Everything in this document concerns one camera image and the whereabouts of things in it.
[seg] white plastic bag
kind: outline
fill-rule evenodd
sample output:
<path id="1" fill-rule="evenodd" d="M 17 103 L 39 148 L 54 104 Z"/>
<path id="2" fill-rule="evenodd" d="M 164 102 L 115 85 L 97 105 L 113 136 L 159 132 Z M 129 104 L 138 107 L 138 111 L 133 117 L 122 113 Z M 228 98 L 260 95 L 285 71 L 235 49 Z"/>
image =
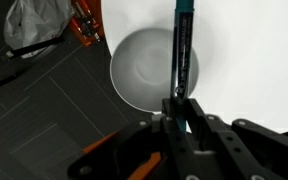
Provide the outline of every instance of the white plastic bag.
<path id="1" fill-rule="evenodd" d="M 5 20 L 5 41 L 11 48 L 19 49 L 57 37 L 72 15 L 70 0 L 15 0 Z"/>

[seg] screw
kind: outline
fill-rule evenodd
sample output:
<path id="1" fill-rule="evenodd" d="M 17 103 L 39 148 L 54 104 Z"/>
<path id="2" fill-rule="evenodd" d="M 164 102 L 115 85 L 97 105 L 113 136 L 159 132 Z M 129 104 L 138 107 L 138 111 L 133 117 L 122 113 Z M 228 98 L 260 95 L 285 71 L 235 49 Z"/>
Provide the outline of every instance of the screw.
<path id="1" fill-rule="evenodd" d="M 239 121 L 238 124 L 242 125 L 242 126 L 245 126 L 246 125 L 246 122 L 244 121 Z"/>
<path id="2" fill-rule="evenodd" d="M 251 180 L 265 180 L 265 178 L 260 175 L 254 174 L 253 176 L 251 176 Z"/>
<path id="3" fill-rule="evenodd" d="M 80 169 L 80 174 L 82 176 L 88 175 L 92 172 L 92 167 L 91 166 L 84 166 Z"/>
<path id="4" fill-rule="evenodd" d="M 146 126 L 146 124 L 147 124 L 146 121 L 141 121 L 140 122 L 140 126 Z"/>
<path id="5" fill-rule="evenodd" d="M 200 180 L 197 176 L 190 174 L 186 176 L 185 180 Z"/>
<path id="6" fill-rule="evenodd" d="M 215 117 L 214 116 L 208 116 L 208 119 L 209 120 L 215 120 Z"/>

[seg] white surface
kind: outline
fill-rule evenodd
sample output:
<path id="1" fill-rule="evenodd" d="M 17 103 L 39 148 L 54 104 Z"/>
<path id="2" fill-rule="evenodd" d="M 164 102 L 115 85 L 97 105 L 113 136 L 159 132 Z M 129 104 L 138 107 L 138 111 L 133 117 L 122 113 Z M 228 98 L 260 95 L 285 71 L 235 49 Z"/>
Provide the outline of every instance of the white surface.
<path id="1" fill-rule="evenodd" d="M 173 28 L 175 0 L 103 0 L 111 53 L 141 28 Z M 288 131 L 288 1 L 196 0 L 193 47 L 200 72 L 196 98 L 231 123 L 246 118 Z"/>

